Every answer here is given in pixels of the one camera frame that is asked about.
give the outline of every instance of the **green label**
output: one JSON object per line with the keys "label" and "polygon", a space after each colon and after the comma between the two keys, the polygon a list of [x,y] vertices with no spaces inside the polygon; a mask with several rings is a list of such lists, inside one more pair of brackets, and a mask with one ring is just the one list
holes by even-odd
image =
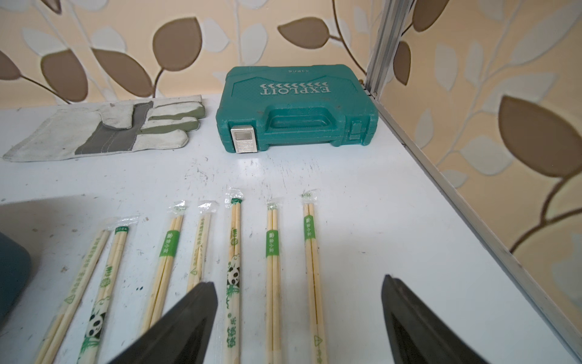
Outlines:
{"label": "green label", "polygon": [[176,249],[178,249],[178,239],[180,239],[180,232],[178,230],[170,230],[164,238],[164,245],[162,245],[162,251],[159,256],[176,256]]}
{"label": "green label", "polygon": [[305,233],[305,240],[315,239],[315,224],[313,216],[307,215],[303,218],[303,232]]}
{"label": "green label", "polygon": [[267,256],[279,255],[279,231],[267,231]]}

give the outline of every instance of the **leaf pattern wallpaper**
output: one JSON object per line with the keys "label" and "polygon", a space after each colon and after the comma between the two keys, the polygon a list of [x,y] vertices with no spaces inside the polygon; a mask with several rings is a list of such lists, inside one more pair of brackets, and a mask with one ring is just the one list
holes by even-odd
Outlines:
{"label": "leaf pattern wallpaper", "polygon": [[581,15],[416,0],[381,102],[582,332]]}
{"label": "leaf pattern wallpaper", "polygon": [[365,78],[384,0],[2,0],[0,108],[220,93],[235,66]]}

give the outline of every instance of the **metal frame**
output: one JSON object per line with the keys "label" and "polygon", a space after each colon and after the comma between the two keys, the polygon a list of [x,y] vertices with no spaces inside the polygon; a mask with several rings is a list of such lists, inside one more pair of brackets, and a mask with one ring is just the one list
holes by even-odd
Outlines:
{"label": "metal frame", "polygon": [[396,53],[400,35],[404,28],[404,21],[413,1],[389,0],[382,10],[384,16],[380,23],[378,38],[368,64],[368,75],[364,83],[364,88],[373,97],[377,97],[384,86],[388,66]]}
{"label": "metal frame", "polygon": [[388,110],[377,100],[388,72],[400,35],[413,0],[390,0],[383,9],[384,15],[378,31],[378,38],[368,66],[364,88],[378,108],[379,114],[388,128],[400,140],[404,148],[417,161],[435,186],[455,207],[457,213],[465,220],[479,237],[483,246],[494,257],[505,273],[513,280],[522,294],[530,301],[532,307],[546,320],[564,347],[582,363],[582,338],[574,325],[548,297],[529,273],[513,257],[497,236],[487,227],[479,215],[467,204],[457,190],[443,177],[436,166],[425,156]]}

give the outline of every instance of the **chopstick package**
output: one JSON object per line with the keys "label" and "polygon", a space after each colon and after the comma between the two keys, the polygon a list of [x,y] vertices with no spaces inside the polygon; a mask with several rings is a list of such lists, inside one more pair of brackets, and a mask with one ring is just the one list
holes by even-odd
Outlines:
{"label": "chopstick package", "polygon": [[186,292],[190,292],[203,279],[210,220],[217,212],[217,207],[218,203],[216,201],[200,201],[198,203],[200,218],[198,219],[198,227],[196,228],[196,236],[194,237],[194,250],[192,252],[192,263],[190,264]]}
{"label": "chopstick package", "polygon": [[185,201],[178,201],[168,209],[167,232],[162,241],[158,268],[152,284],[150,299],[145,308],[141,334],[149,330],[162,317],[186,207]]}
{"label": "chopstick package", "polygon": [[226,317],[224,336],[224,364],[240,363],[240,319],[241,261],[240,261],[240,210],[243,194],[240,190],[229,188],[226,192],[225,206],[230,210],[230,233],[228,242],[228,266],[226,268]]}
{"label": "chopstick package", "polygon": [[327,364],[327,341],[323,300],[320,282],[320,257],[315,237],[315,206],[317,191],[306,191],[301,195],[303,203],[303,232],[305,237],[305,260],[307,266],[307,290],[311,330],[311,363]]}
{"label": "chopstick package", "polygon": [[88,243],[87,253],[79,262],[78,273],[72,277],[74,280],[69,291],[62,293],[63,300],[41,341],[34,364],[51,364],[54,361],[110,234],[111,227],[108,226],[107,220],[104,220],[99,224],[91,242]]}
{"label": "chopstick package", "polygon": [[282,203],[267,203],[267,315],[265,317],[267,364],[281,364],[281,280],[279,259],[279,212]]}
{"label": "chopstick package", "polygon": [[130,230],[134,230],[139,217],[121,218],[111,225],[113,242],[109,249],[109,257],[99,284],[97,298],[87,324],[87,331],[83,338],[77,364],[93,364],[97,359],[97,351],[104,334],[104,323],[113,299],[115,278],[119,272],[119,265],[123,256],[123,248],[128,245],[127,237]]}

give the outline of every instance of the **wooden chopstick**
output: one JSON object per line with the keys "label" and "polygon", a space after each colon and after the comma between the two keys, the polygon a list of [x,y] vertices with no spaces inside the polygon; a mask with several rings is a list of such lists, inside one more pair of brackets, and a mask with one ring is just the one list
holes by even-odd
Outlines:
{"label": "wooden chopstick", "polygon": [[[279,211],[273,209],[273,230],[277,231],[279,245]],[[281,364],[281,281],[279,269],[279,246],[273,255],[273,363]]]}
{"label": "wooden chopstick", "polygon": [[226,364],[240,363],[240,205],[232,199],[230,222],[229,262],[226,284]]}
{"label": "wooden chopstick", "polygon": [[267,210],[267,364],[273,364],[273,255],[269,255],[269,231],[273,230],[273,210]]}
{"label": "wooden chopstick", "polygon": [[109,238],[109,234],[108,230],[101,230],[93,240],[89,251],[85,255],[83,265],[79,273],[77,273],[76,280],[71,286],[66,298],[61,303],[58,313],[53,318],[50,328],[42,339],[42,345],[34,364],[51,364],[54,361],[56,353],[59,351],[67,329],[69,328],[69,324],[79,306],[83,292],[87,288],[99,256],[103,251],[103,247]]}
{"label": "wooden chopstick", "polygon": [[202,214],[196,231],[196,245],[192,254],[190,274],[186,292],[190,292],[202,280],[204,271],[204,257],[206,257],[206,245],[208,244],[208,230],[210,229],[210,213]]}
{"label": "wooden chopstick", "polygon": [[166,300],[166,293],[168,292],[168,285],[170,283],[170,276],[172,274],[172,266],[174,256],[176,255],[176,248],[180,237],[180,230],[182,229],[182,221],[184,215],[178,215],[172,219],[170,229],[164,238],[164,244],[159,254],[158,269],[154,278],[154,285],[151,290],[150,300],[145,309],[144,320],[141,325],[141,334],[144,334],[162,317],[164,310],[164,302]]}
{"label": "wooden chopstick", "polygon": [[303,205],[305,229],[305,257],[307,265],[307,285],[309,295],[309,317],[312,340],[312,364],[327,364],[327,341],[325,339],[325,324],[323,301],[321,296],[320,263],[317,240],[315,238],[314,206],[312,203]]}
{"label": "wooden chopstick", "polygon": [[91,310],[87,331],[85,333],[77,364],[93,364],[97,358],[99,344],[103,337],[105,317],[112,299],[115,278],[119,271],[119,264],[123,255],[123,248],[127,239],[128,226],[120,226],[115,229],[115,239],[107,258],[107,264],[100,283],[97,299]]}

